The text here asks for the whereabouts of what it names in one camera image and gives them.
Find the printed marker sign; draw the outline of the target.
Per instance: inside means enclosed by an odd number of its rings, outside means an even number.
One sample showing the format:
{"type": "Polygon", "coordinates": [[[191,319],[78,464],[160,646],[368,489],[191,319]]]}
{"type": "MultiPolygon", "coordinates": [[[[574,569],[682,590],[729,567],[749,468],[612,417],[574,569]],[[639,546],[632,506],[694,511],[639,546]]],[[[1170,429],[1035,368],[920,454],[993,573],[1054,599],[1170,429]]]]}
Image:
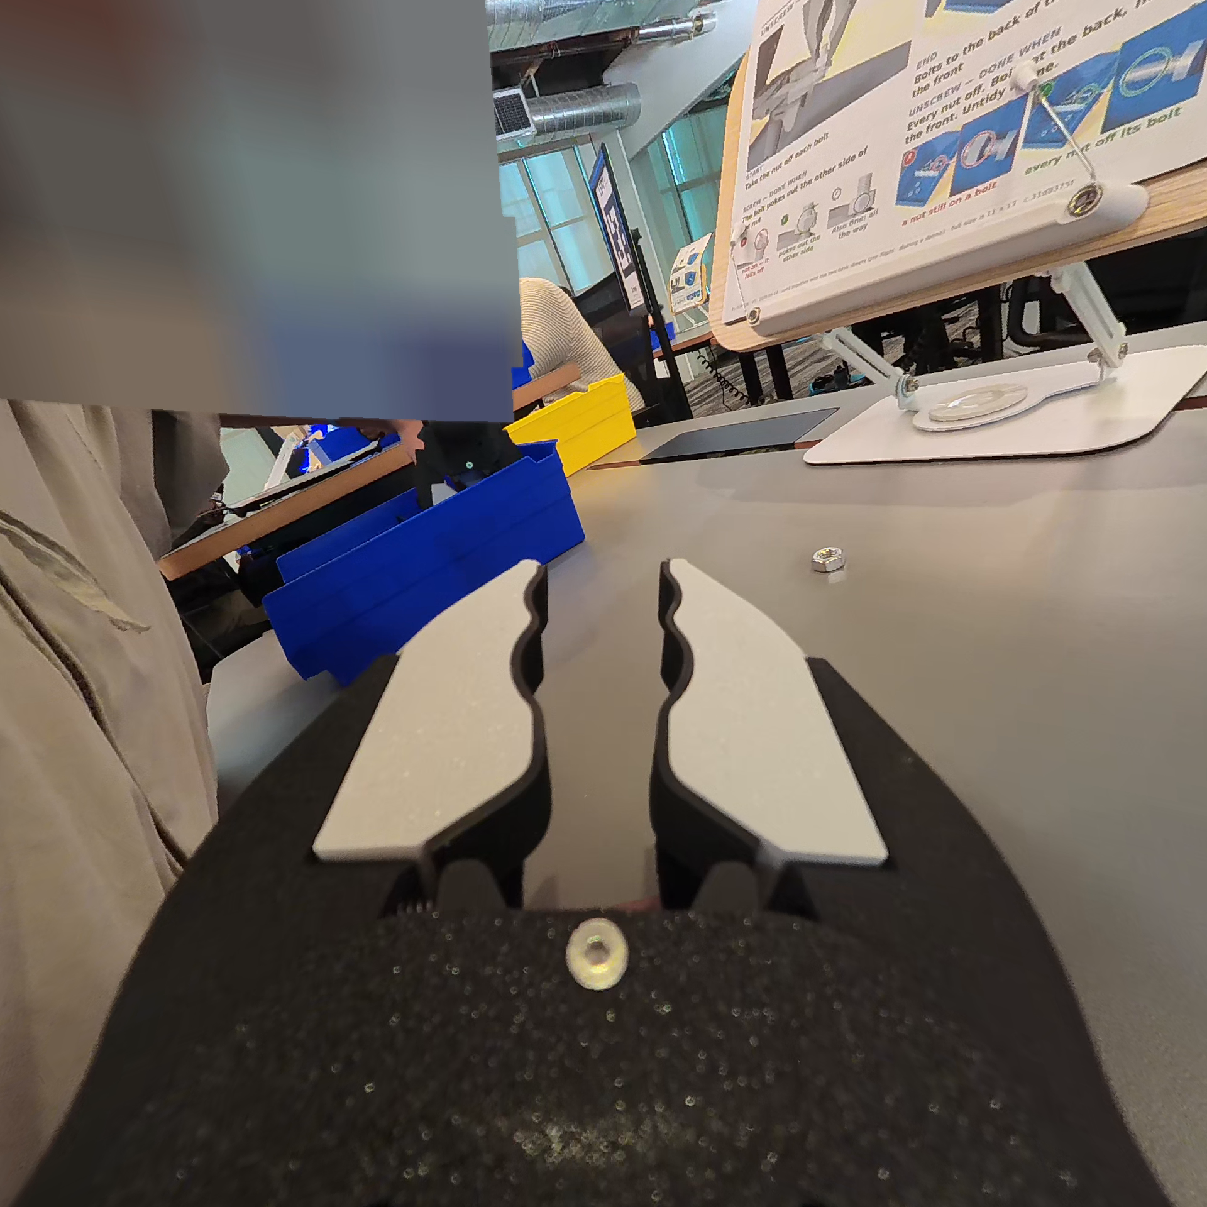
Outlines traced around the printed marker sign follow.
{"type": "Polygon", "coordinates": [[[605,146],[600,146],[595,155],[588,185],[625,307],[632,319],[642,321],[640,354],[649,361],[646,379],[651,387],[658,389],[654,401],[654,407],[659,408],[658,417],[672,421],[689,419],[691,408],[670,351],[665,316],[640,249],[640,234],[633,232],[625,218],[623,201],[605,146]]]}

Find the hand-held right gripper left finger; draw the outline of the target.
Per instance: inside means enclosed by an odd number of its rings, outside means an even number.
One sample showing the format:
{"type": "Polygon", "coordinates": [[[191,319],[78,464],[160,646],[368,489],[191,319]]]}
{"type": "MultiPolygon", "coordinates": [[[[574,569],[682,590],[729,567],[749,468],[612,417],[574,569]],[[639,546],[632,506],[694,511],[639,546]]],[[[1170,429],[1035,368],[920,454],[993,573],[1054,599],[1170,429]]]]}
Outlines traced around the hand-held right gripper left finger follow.
{"type": "Polygon", "coordinates": [[[523,559],[403,644],[310,845],[319,864],[406,864],[432,894],[469,866],[523,906],[551,815],[546,621],[546,567],[523,559]]]}

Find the silver ventilation duct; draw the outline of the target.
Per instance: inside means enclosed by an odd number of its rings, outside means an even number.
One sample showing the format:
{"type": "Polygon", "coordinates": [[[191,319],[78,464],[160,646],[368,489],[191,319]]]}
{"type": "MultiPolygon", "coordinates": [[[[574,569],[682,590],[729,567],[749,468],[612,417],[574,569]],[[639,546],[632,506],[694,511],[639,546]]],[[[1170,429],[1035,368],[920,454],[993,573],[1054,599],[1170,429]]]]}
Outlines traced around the silver ventilation duct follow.
{"type": "Polygon", "coordinates": [[[707,1],[485,1],[488,49],[527,49],[687,17],[707,1]]]}
{"type": "Polygon", "coordinates": [[[534,143],[579,138],[604,129],[625,129],[640,117],[640,90],[633,82],[572,89],[525,101],[534,143]]]}

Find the printed instruction sheet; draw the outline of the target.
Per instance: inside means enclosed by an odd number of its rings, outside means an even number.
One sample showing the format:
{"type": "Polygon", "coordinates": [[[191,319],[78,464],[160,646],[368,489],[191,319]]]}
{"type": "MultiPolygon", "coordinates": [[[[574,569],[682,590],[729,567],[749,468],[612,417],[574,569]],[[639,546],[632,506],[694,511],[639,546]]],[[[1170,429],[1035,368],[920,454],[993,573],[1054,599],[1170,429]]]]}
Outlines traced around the printed instruction sheet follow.
{"type": "Polygon", "coordinates": [[[761,1],[722,321],[759,333],[1124,228],[1204,157],[1203,1],[761,1]]]}

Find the black flat pad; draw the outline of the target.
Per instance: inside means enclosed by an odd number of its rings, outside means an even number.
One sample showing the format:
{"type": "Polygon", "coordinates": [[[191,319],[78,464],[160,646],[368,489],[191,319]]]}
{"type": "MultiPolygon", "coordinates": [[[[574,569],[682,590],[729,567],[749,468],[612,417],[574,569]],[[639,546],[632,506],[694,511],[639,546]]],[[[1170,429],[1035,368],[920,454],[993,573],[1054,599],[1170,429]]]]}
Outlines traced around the black flat pad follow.
{"type": "Polygon", "coordinates": [[[722,428],[682,431],[640,457],[640,464],[747,456],[759,450],[790,450],[825,422],[836,408],[747,419],[722,428]]]}

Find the white stand with wooden board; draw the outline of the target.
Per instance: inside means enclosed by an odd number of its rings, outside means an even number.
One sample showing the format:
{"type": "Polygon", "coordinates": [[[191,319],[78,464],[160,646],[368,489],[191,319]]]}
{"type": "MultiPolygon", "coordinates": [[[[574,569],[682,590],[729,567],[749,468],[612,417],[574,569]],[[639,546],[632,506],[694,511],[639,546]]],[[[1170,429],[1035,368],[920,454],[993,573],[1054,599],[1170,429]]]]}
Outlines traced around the white stand with wooden board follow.
{"type": "Polygon", "coordinates": [[[705,260],[710,244],[712,232],[707,232],[677,249],[666,281],[670,312],[673,316],[707,304],[708,277],[705,260]]]}

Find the yellow plastic bin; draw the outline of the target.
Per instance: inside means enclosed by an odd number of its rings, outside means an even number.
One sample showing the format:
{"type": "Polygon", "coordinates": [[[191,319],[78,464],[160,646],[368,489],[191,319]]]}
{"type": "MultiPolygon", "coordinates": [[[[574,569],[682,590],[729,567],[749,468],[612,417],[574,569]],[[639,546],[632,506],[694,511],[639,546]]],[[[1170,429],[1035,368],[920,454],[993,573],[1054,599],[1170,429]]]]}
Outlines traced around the yellow plastic bin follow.
{"type": "Polygon", "coordinates": [[[518,447],[555,443],[563,473],[570,477],[635,436],[626,379],[618,372],[588,384],[504,429],[518,447]]]}

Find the wooden-edged table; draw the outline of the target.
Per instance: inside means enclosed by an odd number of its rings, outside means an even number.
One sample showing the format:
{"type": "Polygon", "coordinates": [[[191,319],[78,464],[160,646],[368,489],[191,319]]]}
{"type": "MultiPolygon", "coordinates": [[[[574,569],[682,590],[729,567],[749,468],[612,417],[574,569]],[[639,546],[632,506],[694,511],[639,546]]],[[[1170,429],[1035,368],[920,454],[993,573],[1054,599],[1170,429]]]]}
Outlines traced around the wooden-edged table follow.
{"type": "Polygon", "coordinates": [[[307,538],[317,541],[308,553],[284,555],[284,581],[305,576],[378,536],[390,538],[417,573],[429,573],[443,560],[480,560],[502,567],[523,559],[549,562],[583,541],[581,520],[556,445],[518,449],[520,461],[460,492],[436,483],[429,510],[415,503],[415,464],[401,463],[403,447],[370,450],[347,466],[321,473],[314,485],[296,487],[186,541],[160,559],[160,573],[174,581],[230,552],[265,545],[298,525],[314,525],[319,515],[389,483],[396,475],[406,477],[411,487],[342,524],[321,520],[321,532],[307,538]]]}

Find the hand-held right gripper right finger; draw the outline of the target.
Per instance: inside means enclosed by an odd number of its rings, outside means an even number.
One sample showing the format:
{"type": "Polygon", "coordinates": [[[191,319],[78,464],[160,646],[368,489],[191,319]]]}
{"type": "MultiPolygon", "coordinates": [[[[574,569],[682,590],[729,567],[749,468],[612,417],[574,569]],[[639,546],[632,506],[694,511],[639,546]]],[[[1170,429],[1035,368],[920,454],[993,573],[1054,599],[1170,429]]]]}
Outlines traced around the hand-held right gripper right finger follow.
{"type": "Polygon", "coordinates": [[[649,824],[663,897],[736,864],[763,899],[799,866],[883,870],[888,847],[803,648],[682,557],[658,567],[649,824]]]}

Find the black office chair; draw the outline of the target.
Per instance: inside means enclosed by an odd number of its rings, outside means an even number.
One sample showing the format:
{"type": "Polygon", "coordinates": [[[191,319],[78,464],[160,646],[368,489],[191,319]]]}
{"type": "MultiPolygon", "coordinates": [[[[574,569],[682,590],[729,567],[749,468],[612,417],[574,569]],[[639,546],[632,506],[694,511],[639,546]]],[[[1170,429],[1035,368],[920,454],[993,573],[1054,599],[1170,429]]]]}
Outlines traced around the black office chair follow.
{"type": "MultiPolygon", "coordinates": [[[[1094,281],[1114,316],[1129,333],[1204,319],[1204,288],[1189,277],[1108,274],[1091,265],[1094,281]]],[[[1082,345],[1091,337],[1073,316],[1070,302],[1044,276],[1011,281],[1005,300],[1004,337],[1026,351],[1082,345]]]]}

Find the instruction sheet on stand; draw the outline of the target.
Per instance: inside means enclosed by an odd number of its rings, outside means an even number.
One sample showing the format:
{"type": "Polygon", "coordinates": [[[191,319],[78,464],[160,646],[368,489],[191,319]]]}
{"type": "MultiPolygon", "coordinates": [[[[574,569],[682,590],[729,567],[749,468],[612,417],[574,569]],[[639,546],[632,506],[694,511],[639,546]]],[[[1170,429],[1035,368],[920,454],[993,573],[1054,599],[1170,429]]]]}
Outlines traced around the instruction sheet on stand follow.
{"type": "Polygon", "coordinates": [[[928,284],[897,298],[873,302],[841,314],[831,325],[803,325],[780,333],[759,333],[749,319],[722,321],[728,279],[728,234],[735,157],[740,150],[740,110],[743,82],[735,85],[735,125],[724,141],[724,178],[728,199],[717,211],[712,265],[714,295],[708,309],[712,333],[736,349],[738,337],[752,345],[778,344],[797,333],[818,333],[822,345],[839,354],[846,365],[874,384],[880,398],[848,424],[825,436],[808,454],[811,466],[862,463],[904,463],[941,459],[1000,459],[1026,456],[1073,456],[1107,450],[1149,435],[1204,373],[1204,345],[1190,344],[1166,351],[1128,351],[1124,325],[1103,297],[1087,256],[1098,255],[1108,235],[1138,234],[1138,221],[1154,213],[1149,190],[1138,185],[1145,202],[1142,213],[1124,228],[1086,239],[1061,253],[1046,251],[1012,260],[984,272],[970,272],[951,283],[928,284]],[[984,384],[921,384],[913,373],[892,366],[874,352],[866,339],[855,335],[850,319],[864,311],[881,314],[901,307],[913,295],[935,291],[953,295],[958,281],[974,288],[1002,283],[1019,263],[1046,276],[1061,293],[1091,337],[1089,347],[1073,361],[1049,366],[1002,366],[990,372],[984,384]]]}

